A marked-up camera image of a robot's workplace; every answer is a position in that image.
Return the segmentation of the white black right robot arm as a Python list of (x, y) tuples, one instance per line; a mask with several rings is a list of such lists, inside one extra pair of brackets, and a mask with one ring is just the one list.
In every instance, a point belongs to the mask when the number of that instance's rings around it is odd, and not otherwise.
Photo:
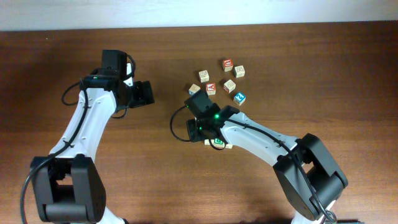
[(189, 140), (216, 140), (241, 147), (273, 167), (295, 209), (292, 223), (336, 223), (330, 210), (348, 179), (322, 141), (310, 133), (286, 136), (251, 120), (232, 106), (220, 108), (200, 90), (185, 100), (194, 118)]

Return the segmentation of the green letter B block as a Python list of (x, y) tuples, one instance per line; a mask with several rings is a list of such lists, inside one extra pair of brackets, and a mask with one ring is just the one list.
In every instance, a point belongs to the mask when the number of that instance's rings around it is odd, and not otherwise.
[(225, 148), (225, 143), (222, 140), (218, 139), (218, 138), (212, 139), (211, 143), (212, 143), (212, 145), (214, 145), (214, 147), (216, 147), (218, 149), (224, 149)]

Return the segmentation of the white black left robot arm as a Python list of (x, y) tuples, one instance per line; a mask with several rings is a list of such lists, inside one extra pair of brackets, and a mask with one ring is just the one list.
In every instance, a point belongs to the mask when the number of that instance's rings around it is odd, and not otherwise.
[(106, 206), (106, 190), (95, 166), (98, 145), (108, 121), (121, 110), (154, 102), (148, 81), (134, 80), (135, 61), (120, 50), (104, 50), (101, 66), (76, 85), (76, 110), (59, 142), (47, 156), (36, 156), (20, 198), (32, 184), (40, 219), (50, 223), (126, 223)]

